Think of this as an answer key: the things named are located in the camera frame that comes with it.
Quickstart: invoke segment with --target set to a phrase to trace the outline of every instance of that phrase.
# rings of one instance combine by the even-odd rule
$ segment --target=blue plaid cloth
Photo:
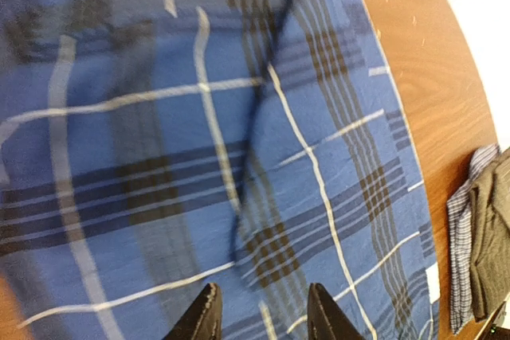
[[[437,338],[422,175],[362,0],[0,0],[0,260],[37,339]]]

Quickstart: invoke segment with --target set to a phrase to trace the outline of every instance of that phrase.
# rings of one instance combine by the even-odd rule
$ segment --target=blue plaid fabric
[[[437,338],[422,175],[362,0],[0,0],[0,260],[37,339]]]

